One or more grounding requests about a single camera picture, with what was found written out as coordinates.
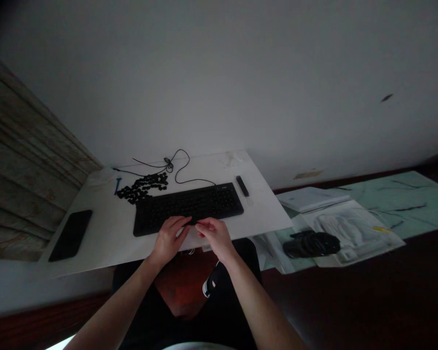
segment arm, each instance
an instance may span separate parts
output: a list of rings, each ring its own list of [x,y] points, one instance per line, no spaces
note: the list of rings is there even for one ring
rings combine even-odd
[[[229,272],[258,349],[305,349],[298,333],[238,255],[225,223],[212,218],[198,222],[196,229],[208,239],[214,253]]]
[[[148,288],[165,264],[177,254],[190,226],[185,226],[178,237],[177,232],[190,220],[191,217],[173,216],[164,222],[151,255],[91,317],[65,350],[119,348]]]

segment keyboard cable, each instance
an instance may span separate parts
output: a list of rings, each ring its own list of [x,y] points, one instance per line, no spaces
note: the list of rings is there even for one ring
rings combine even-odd
[[[113,169],[113,170],[116,170],[116,171],[119,171],[119,172],[123,172],[123,173],[130,173],[130,174],[133,174],[133,175],[136,175],[136,176],[140,176],[140,177],[156,175],[156,174],[162,173],[163,171],[165,171],[165,172],[167,172],[167,173],[172,173],[172,172],[174,171],[174,164],[172,163],[172,161],[174,160],[175,156],[177,155],[177,153],[178,153],[179,151],[182,151],[182,152],[184,152],[184,153],[186,154],[186,156],[188,157],[188,162],[187,162],[184,166],[182,166],[179,170],[177,170],[177,172],[175,173],[175,177],[174,177],[174,179],[175,179],[175,182],[176,182],[176,183],[178,183],[178,184],[184,184],[184,183],[192,182],[192,181],[206,181],[206,182],[210,182],[210,183],[212,183],[214,186],[216,186],[216,183],[215,183],[215,182],[213,182],[213,181],[209,181],[209,180],[206,180],[206,179],[200,179],[200,178],[192,179],[192,180],[187,180],[187,181],[182,181],[182,182],[179,182],[179,181],[177,180],[177,175],[179,174],[180,170],[184,169],[184,168],[190,163],[190,156],[189,156],[188,153],[187,153],[184,149],[182,149],[182,148],[179,148],[179,149],[175,152],[174,156],[173,156],[171,159],[169,159],[169,158],[167,158],[167,157],[164,158],[164,162],[167,163],[166,165],[161,165],[161,166],[158,166],[158,165],[151,165],[151,164],[147,164],[147,163],[144,163],[144,162],[142,162],[142,161],[140,161],[140,160],[137,160],[137,159],[133,158],[134,161],[137,161],[138,163],[141,163],[141,164],[143,164],[143,165],[147,165],[147,166],[149,166],[149,167],[151,167],[151,168],[162,168],[162,170],[158,171],[157,173],[148,174],[148,175],[140,175],[140,174],[137,174],[137,173],[132,173],[132,172],[126,171],[126,170],[120,170],[120,169],[118,169],[118,168],[112,168],[112,169]]]

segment wood grain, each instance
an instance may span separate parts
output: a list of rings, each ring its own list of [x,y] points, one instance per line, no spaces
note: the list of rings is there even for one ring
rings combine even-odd
[[[0,318],[0,350],[43,350],[76,334],[109,299],[97,294]]]

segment finger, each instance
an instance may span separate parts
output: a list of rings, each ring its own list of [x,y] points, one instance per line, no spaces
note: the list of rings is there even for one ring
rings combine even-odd
[[[196,224],[195,227],[198,230],[198,232],[202,233],[207,238],[209,238],[212,234],[214,234],[208,227],[206,227],[203,224]]]
[[[184,216],[171,216],[169,217],[164,224],[167,224],[167,228],[170,228],[174,226],[174,224],[179,221],[180,219],[183,219]]]
[[[172,226],[171,230],[175,233],[177,233],[179,231],[179,229],[182,226],[185,226],[187,222],[189,222],[191,220],[191,216],[184,218],[184,219],[180,219],[179,221],[177,221],[174,226]]]
[[[178,247],[180,249],[180,246],[183,244],[183,241],[185,240],[185,238],[188,235],[188,232],[190,231],[190,225],[187,225],[183,228],[183,230],[180,232],[179,236],[177,237],[177,239],[175,240],[175,242],[178,244]]]
[[[218,219],[215,219],[215,218],[211,218],[211,217],[198,220],[198,222],[200,224],[205,225],[205,226],[212,225],[214,228],[217,228],[221,224],[221,221],[219,221]]]

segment white object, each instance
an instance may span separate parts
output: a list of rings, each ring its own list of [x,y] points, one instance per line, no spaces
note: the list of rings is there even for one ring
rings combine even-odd
[[[281,193],[276,197],[282,205],[299,213],[350,200],[349,195],[315,187],[305,187],[300,190]]]
[[[311,229],[311,227],[308,226],[308,223],[302,217],[302,214],[298,214],[297,216],[293,217],[292,224],[293,224],[293,231],[295,233],[303,232]]]
[[[255,236],[251,240],[256,246],[258,261],[260,256],[264,256],[281,274],[285,275],[295,272],[295,267],[284,253],[282,244],[274,232]],[[263,267],[260,266],[261,270],[263,270],[265,262],[262,262]]]
[[[232,239],[255,236],[257,234],[292,227],[292,222],[280,205],[271,188],[255,166],[245,150],[236,151],[241,162],[233,167],[227,167],[229,156],[219,153],[209,156],[192,157],[188,166],[179,173],[177,179],[185,181],[194,178],[204,178],[217,184],[232,182],[242,203],[244,213],[223,219]],[[167,190],[159,192],[151,190],[152,195],[161,195],[191,190],[208,186],[204,181],[193,181],[177,184],[174,176],[177,170],[185,165],[187,159],[174,159],[174,173],[167,179]],[[139,164],[123,168],[138,174],[151,174],[153,169]],[[236,176],[240,175],[252,193],[254,205],[248,206]],[[123,173],[124,184],[132,184],[138,176]],[[57,277],[93,270],[100,267],[127,263],[146,258],[154,247],[157,234],[135,237],[133,226],[136,207],[127,200],[114,195],[116,180],[106,185],[90,187],[86,183],[76,196],[60,227],[55,232],[46,250],[38,262],[39,273],[47,277]],[[73,258],[48,262],[49,256],[62,232],[71,213],[88,210],[93,211],[88,228],[84,235],[77,255]],[[198,248],[207,245],[206,238],[200,238],[194,227],[191,228],[180,250]]]
[[[337,254],[314,258],[319,267],[344,267],[405,245],[394,232],[354,200],[303,213],[311,229],[339,238]]]
[[[100,171],[90,173],[88,179],[86,180],[86,184],[88,186],[105,185],[112,179],[116,178],[118,175],[122,177],[121,173],[119,173],[118,171],[106,167]]]
[[[211,251],[211,250],[213,250],[213,249],[211,248],[211,245],[203,245],[203,246],[201,247],[201,249],[203,250],[204,253],[207,252],[207,251]]]
[[[266,246],[266,243],[262,241],[261,235],[250,237],[250,240],[253,242],[256,248],[256,255],[258,256],[258,264],[259,270],[264,271],[264,266],[266,264],[266,260],[270,260],[271,256],[269,255],[269,249]]]
[[[226,152],[227,162],[224,162],[224,165],[227,167],[233,167],[243,162],[237,152]]]
[[[63,350],[66,347],[66,345],[73,339],[73,337],[74,335],[72,335],[70,338],[62,340],[60,343],[51,346],[47,350]]]

